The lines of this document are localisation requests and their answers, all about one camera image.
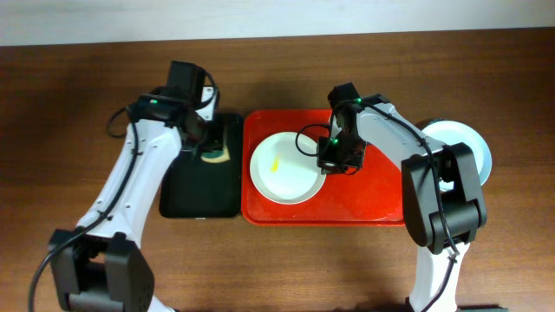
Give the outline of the white plate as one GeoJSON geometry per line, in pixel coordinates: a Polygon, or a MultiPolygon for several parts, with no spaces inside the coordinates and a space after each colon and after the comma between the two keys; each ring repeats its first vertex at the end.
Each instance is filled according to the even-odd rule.
{"type": "Polygon", "coordinates": [[[303,203],[324,185],[326,176],[317,161],[300,153],[298,147],[314,153],[317,143],[300,133],[274,133],[259,143],[251,155],[251,181],[260,194],[274,203],[303,203]]]}

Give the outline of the green yellow sponge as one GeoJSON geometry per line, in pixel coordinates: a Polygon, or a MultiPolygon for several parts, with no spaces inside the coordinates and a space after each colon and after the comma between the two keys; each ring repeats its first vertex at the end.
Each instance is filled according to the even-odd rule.
{"type": "Polygon", "coordinates": [[[223,147],[220,150],[213,150],[210,152],[204,152],[200,155],[202,161],[211,164],[218,164],[229,161],[231,156],[227,147],[223,147]]]}

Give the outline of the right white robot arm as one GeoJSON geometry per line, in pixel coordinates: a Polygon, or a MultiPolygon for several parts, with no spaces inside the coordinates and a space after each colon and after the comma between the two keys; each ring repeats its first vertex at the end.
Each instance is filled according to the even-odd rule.
{"type": "Polygon", "coordinates": [[[379,95],[329,94],[329,129],[320,138],[317,165],[324,174],[352,175],[362,168],[366,146],[376,147],[402,174],[402,214],[418,246],[413,311],[457,311],[461,262],[486,207],[472,149],[426,136],[379,95]]]}

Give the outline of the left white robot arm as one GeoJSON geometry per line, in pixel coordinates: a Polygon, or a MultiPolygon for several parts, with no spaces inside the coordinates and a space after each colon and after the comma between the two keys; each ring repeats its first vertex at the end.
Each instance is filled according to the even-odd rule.
{"type": "Polygon", "coordinates": [[[42,265],[52,269],[64,311],[168,311],[141,253],[147,217],[171,164],[183,152],[219,150],[211,137],[219,91],[197,98],[141,95],[120,109],[125,142],[95,202],[72,231],[56,230],[42,265]]]}

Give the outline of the light blue plate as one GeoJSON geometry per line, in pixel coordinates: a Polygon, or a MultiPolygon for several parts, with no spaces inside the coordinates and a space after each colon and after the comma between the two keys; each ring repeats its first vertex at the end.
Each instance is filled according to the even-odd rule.
{"type": "Polygon", "coordinates": [[[434,120],[422,131],[433,139],[449,145],[465,143],[474,155],[480,184],[484,185],[493,168],[493,157],[484,138],[470,126],[454,120],[434,120]]]}

